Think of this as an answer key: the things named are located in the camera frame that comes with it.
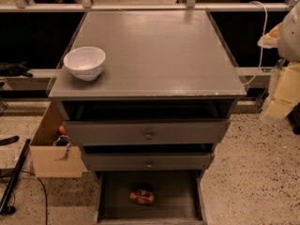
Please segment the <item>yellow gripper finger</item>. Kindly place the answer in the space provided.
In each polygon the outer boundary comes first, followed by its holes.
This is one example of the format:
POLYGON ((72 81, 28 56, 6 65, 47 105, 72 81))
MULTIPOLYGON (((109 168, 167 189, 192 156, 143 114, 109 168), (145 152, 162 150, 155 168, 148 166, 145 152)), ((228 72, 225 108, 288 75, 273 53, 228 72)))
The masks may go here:
POLYGON ((277 24, 268 33, 260 37, 258 46, 265 49, 272 49, 278 46, 279 31, 282 23, 277 24))
POLYGON ((300 103, 300 64, 289 63, 272 72, 268 97, 262 105, 260 119, 273 125, 283 120, 300 103))

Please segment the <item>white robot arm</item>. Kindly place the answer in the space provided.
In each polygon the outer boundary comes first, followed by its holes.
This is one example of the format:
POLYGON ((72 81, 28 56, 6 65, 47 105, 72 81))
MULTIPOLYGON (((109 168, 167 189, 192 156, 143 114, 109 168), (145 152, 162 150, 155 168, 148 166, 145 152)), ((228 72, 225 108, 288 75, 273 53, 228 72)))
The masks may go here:
POLYGON ((261 120, 275 124, 283 120, 300 103, 300 2, 283 21, 262 36, 261 48, 277 48, 288 66, 275 68, 269 82, 268 97, 262 105, 261 120))

